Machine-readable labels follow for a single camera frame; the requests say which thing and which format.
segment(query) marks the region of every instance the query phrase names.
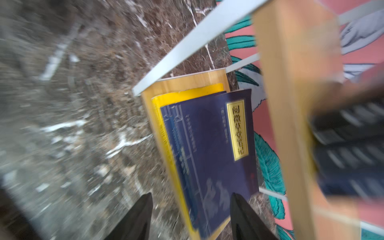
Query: stack of books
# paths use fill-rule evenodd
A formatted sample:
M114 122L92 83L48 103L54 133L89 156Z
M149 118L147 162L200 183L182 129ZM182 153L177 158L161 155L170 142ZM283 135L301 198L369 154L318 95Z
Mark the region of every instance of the stack of books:
M384 197L384 98L314 117L311 127L325 195Z
M209 238L230 216L233 192L258 192L251 90L223 91L222 84L152 99L166 164L178 176L176 198L185 223Z

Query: yellow label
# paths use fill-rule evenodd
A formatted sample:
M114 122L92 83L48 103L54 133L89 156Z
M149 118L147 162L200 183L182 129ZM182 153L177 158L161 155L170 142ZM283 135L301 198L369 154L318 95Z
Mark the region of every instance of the yellow label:
M235 161L248 156L247 128L244 99L227 103L229 130L231 132L233 157Z

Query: marble surface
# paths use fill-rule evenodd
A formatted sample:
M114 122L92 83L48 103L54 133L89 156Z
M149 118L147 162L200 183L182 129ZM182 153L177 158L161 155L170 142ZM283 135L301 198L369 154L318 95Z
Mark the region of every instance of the marble surface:
M131 89L214 6L2 2L0 174L42 239L103 239L147 192L154 200L150 239L188 238ZM165 77L230 64L221 35ZM235 76L228 80L236 89ZM255 196L253 206L274 229L267 198ZM219 239L231 239L229 227Z

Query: chinese characters on yellow label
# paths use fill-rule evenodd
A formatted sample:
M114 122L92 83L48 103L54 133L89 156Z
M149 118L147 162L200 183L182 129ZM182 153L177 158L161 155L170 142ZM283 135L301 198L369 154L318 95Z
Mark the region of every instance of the chinese characters on yellow label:
M227 103L228 122L235 161L248 155L244 100Z

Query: wooden board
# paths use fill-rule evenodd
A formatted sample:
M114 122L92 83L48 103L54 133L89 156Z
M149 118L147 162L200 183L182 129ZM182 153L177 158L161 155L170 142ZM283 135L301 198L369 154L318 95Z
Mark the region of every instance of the wooden board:
M307 127L343 79L337 17L314 0L272 0L253 22L295 238L358 240L356 203L330 203L318 192Z
M165 93L180 92L180 91L185 91L192 88L201 88L201 87L205 87L205 86L216 84L216 83L222 83L224 86L224 90L227 92L230 92L229 84L227 80L227 74L225 73L225 68L202 72L202 73L190 74L190 75L185 75L185 76L180 76L175 78L169 78L164 81L158 81L152 84L150 87L148 87L146 90L144 90L141 93L141 98L144 102L145 108L147 109L148 119L151 124L151 128L156 140L156 144L158 146L158 149L160 151L160 154L163 160L166 159L166 152L164 148L161 147L162 137L161 137L160 129L159 127L157 127L156 113L154 110L154 106L152 105L152 98L157 95L161 95ZM175 190L178 187L180 187L180 186L177 186L177 184L175 184L177 175L171 174L169 166L167 164L165 164L165 166L167 168L167 173L168 173L168 177L170 178L170 182L173 184L172 187ZM176 199L176 201L179 205L179 208L182 209L183 208L182 203L179 201L179 199ZM192 230L190 223L185 221L185 219L189 219L189 215L186 214L184 211L181 211L181 214L182 214L182 218L184 219L184 223L186 224L187 229L190 233L190 239L199 240L200 237L198 233L194 232ZM225 221L224 224L222 224L212 234L210 239L216 239L228 222L229 222L229 218Z

